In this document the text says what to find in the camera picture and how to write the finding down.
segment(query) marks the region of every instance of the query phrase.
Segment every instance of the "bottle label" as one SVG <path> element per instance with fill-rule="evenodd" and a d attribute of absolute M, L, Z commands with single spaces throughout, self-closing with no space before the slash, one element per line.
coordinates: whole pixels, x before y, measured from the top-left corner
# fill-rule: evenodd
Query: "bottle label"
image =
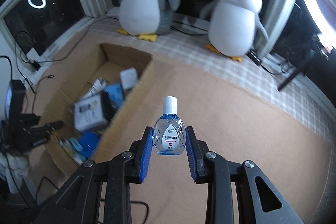
<path fill-rule="evenodd" d="M 179 146 L 179 135 L 173 125 L 169 125 L 162 136 L 162 148 L 174 150 Z"/>

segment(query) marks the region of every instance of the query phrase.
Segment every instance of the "white bottle cap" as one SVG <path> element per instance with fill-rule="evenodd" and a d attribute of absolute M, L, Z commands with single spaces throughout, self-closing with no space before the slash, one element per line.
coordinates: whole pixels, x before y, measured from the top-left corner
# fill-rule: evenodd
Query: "white bottle cap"
<path fill-rule="evenodd" d="M 163 100 L 162 114 L 175 114 L 177 115 L 177 98 L 173 96 L 167 96 Z"/>

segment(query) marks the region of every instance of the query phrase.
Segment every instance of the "bottle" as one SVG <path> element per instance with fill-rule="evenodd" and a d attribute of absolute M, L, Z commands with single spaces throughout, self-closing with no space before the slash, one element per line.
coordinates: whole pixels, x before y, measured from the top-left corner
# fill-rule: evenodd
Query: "bottle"
<path fill-rule="evenodd" d="M 177 116 L 177 99 L 163 100 L 163 115 L 154 125 L 153 145 L 159 155 L 181 155 L 185 147 L 185 128 Z"/>

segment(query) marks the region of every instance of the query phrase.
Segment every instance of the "penguin foot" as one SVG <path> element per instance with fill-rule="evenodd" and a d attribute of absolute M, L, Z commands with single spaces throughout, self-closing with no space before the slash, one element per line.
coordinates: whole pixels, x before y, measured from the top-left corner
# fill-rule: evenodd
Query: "penguin foot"
<path fill-rule="evenodd" d="M 205 47 L 209 50 L 211 50 L 212 52 L 216 52 L 216 53 L 219 53 L 219 54 L 222 54 L 219 50 L 217 50 L 212 44 L 208 43 L 205 45 Z"/>
<path fill-rule="evenodd" d="M 230 56 L 230 58 L 231 58 L 233 61 L 238 61 L 238 62 L 241 62 L 242 59 L 243 59 L 241 56 Z"/>
<path fill-rule="evenodd" d="M 123 28 L 119 28 L 119 29 L 117 30 L 117 32 L 118 32 L 118 33 L 121 33 L 121 34 L 123 34 L 123 35 L 128 35 L 128 34 L 129 34 L 129 33 L 126 32 Z"/>
<path fill-rule="evenodd" d="M 145 41 L 150 41 L 150 42 L 155 42 L 157 37 L 158 37 L 157 34 L 141 34 L 138 36 L 140 40 L 145 40 Z"/>

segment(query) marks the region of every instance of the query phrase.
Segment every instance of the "silver bolt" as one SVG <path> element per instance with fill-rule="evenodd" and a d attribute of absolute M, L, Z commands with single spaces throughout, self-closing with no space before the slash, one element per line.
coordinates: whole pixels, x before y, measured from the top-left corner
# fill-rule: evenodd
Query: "silver bolt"
<path fill-rule="evenodd" d="M 207 152 L 205 154 L 209 159 L 214 159 L 216 157 L 216 153 L 215 152 Z"/>
<path fill-rule="evenodd" d="M 94 163 L 95 163 L 95 162 L 94 162 L 93 160 L 87 160 L 87 161 L 84 163 L 84 166 L 85 166 L 85 167 L 92 167 Z"/>
<path fill-rule="evenodd" d="M 248 167 L 248 168 L 253 168 L 254 167 L 254 162 L 251 161 L 251 160 L 247 160 L 245 162 L 245 166 Z"/>
<path fill-rule="evenodd" d="M 125 151 L 122 153 L 123 158 L 129 159 L 132 156 L 132 152 L 130 151 Z"/>

